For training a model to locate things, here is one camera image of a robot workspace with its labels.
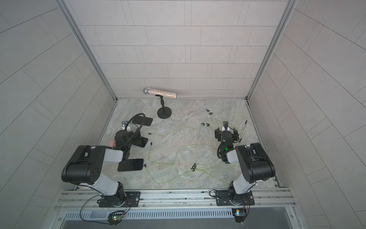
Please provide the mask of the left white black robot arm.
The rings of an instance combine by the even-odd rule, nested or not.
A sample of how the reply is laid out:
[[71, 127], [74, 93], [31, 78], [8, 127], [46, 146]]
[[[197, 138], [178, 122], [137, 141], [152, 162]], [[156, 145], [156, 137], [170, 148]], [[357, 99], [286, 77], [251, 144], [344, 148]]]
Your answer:
[[89, 187], [98, 193], [100, 208], [137, 207], [141, 193], [125, 192], [123, 184], [102, 173], [103, 164], [118, 163], [118, 172], [140, 171], [142, 158], [129, 159], [131, 146], [145, 147], [148, 139], [140, 132], [120, 130], [115, 135], [116, 147], [80, 145], [62, 171], [66, 183]]

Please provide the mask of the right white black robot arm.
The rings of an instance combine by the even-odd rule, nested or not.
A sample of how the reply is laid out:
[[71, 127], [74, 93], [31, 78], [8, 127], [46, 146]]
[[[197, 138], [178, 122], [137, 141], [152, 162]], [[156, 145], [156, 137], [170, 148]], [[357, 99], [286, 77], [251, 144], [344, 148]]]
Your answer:
[[261, 181], [275, 176], [275, 167], [260, 143], [238, 145], [239, 133], [224, 121], [223, 126], [214, 131], [220, 142], [217, 157], [226, 164], [238, 163], [240, 176], [232, 181], [225, 191], [216, 191], [218, 206], [253, 206], [254, 198], [251, 189]]

